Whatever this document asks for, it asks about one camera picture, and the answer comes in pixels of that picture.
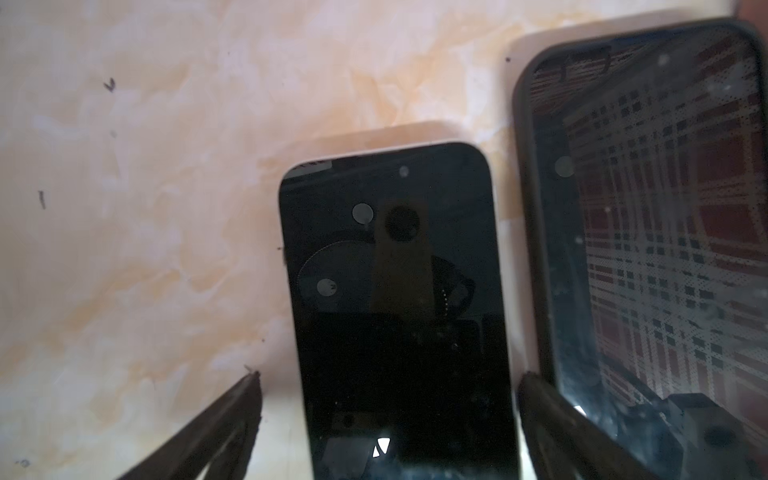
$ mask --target white marble surface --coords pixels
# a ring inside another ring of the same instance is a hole
[[[115,477],[243,365],[249,478],[311,478],[276,200],[313,157],[477,144],[513,375],[535,368],[514,82],[559,41],[729,7],[0,0],[0,478]]]

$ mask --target black screen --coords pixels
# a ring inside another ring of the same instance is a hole
[[[516,476],[482,154],[305,164],[280,215],[315,478]]]

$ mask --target white circle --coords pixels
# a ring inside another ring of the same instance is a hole
[[[317,283],[317,293],[322,296],[332,296],[336,293],[336,282],[330,278],[324,278]]]
[[[560,157],[554,163],[554,171],[563,178],[568,178],[574,174],[574,160],[568,156]]]
[[[352,208],[352,218],[361,225],[367,225],[373,220],[373,209],[368,204],[357,204]]]

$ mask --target smartphone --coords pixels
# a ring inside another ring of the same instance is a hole
[[[280,216],[315,479],[516,478],[483,154],[303,164]]]
[[[551,48],[515,89],[542,373],[659,478],[768,477],[765,88],[727,19]]]

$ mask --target phone screen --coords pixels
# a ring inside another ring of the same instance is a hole
[[[572,45],[520,93],[556,385],[660,478],[768,475],[757,43],[708,24]]]
[[[280,215],[315,479],[516,477],[483,155],[300,165]]]

